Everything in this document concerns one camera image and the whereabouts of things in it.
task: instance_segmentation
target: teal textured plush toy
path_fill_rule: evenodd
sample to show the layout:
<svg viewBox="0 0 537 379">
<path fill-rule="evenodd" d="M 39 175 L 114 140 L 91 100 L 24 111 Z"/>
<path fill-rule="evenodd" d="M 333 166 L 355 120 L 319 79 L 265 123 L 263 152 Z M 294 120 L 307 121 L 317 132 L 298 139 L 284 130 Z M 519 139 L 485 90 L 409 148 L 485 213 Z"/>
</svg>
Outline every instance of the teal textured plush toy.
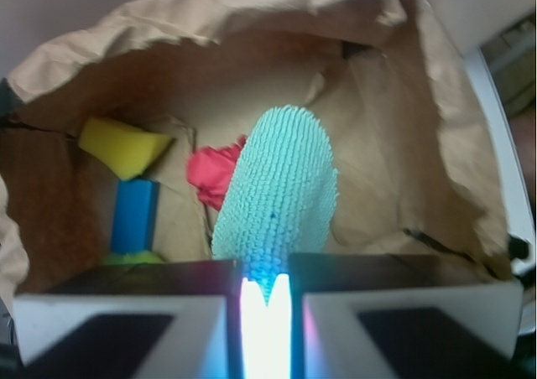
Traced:
<svg viewBox="0 0 537 379">
<path fill-rule="evenodd" d="M 242 260 L 269 301 L 291 252 L 318 252 L 336 209 L 337 171 L 325 130 L 296 106 L 265 112 L 252 130 L 216 221 L 216 259 Z"/>
</svg>

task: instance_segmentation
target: red fabric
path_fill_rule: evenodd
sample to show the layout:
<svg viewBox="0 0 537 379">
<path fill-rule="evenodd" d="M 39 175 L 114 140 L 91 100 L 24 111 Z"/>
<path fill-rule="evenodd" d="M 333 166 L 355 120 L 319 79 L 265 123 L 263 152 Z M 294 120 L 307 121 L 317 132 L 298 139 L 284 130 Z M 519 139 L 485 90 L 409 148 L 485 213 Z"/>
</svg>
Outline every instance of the red fabric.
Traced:
<svg viewBox="0 0 537 379">
<path fill-rule="evenodd" d="M 220 211 L 245 143 L 246 136 L 241 136 L 237 144 L 216 150 L 204 147 L 190 156 L 186 180 L 198 188 L 200 202 Z"/>
</svg>

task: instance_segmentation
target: light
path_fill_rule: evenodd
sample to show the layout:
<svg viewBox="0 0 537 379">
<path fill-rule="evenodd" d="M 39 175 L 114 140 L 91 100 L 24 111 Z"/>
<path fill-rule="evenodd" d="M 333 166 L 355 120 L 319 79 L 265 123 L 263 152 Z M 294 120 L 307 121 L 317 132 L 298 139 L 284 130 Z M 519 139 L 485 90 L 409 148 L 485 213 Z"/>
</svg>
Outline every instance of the light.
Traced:
<svg viewBox="0 0 537 379">
<path fill-rule="evenodd" d="M 241 324 L 245 378 L 289 378 L 291 297 L 287 274 L 276 278 L 268 306 L 259 285 L 242 280 Z"/>
</svg>

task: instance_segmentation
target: yellow foam block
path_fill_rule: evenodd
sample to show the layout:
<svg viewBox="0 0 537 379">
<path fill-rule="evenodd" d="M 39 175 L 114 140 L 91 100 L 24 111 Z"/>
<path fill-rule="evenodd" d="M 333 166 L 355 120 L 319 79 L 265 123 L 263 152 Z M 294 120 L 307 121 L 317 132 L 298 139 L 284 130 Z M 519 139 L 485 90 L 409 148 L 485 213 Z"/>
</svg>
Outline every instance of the yellow foam block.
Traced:
<svg viewBox="0 0 537 379">
<path fill-rule="evenodd" d="M 119 179 L 129 180 L 140 175 L 171 139 L 107 117 L 92 117 L 84 126 L 78 145 L 100 159 Z"/>
</svg>

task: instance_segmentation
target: paper bag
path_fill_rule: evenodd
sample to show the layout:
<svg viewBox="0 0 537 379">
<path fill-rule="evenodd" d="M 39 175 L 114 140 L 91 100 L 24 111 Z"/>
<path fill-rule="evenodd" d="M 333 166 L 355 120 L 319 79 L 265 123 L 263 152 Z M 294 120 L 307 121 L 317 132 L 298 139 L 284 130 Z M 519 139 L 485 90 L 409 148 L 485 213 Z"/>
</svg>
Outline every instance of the paper bag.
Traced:
<svg viewBox="0 0 537 379">
<path fill-rule="evenodd" d="M 233 143 L 270 107 L 295 104 L 320 118 L 340 171 L 328 252 L 439 252 L 509 277 L 487 124 L 424 0 L 137 0 L 92 29 L 42 45 L 8 80 L 27 102 L 17 111 L 19 128 L 76 138 L 89 116 L 104 115 L 137 126 L 173 117 L 182 126 L 167 162 L 183 172 L 155 178 L 161 194 L 183 194 L 159 199 L 155 246 L 168 260 L 211 257 L 216 214 L 193 196 L 185 157 Z M 63 175 L 91 171 L 70 162 L 48 168 L 75 201 L 81 187 Z M 12 170 L 0 159 L 0 174 Z M 99 200 L 99 187 L 86 189 L 95 197 L 71 210 L 93 213 L 96 224 L 86 229 L 100 249 L 112 206 Z M 44 227 L 25 213 L 39 213 L 13 212 L 32 266 L 31 237 Z M 95 262 L 88 257 L 79 269 Z M 40 274 L 30 268 L 28 280 Z"/>
</svg>

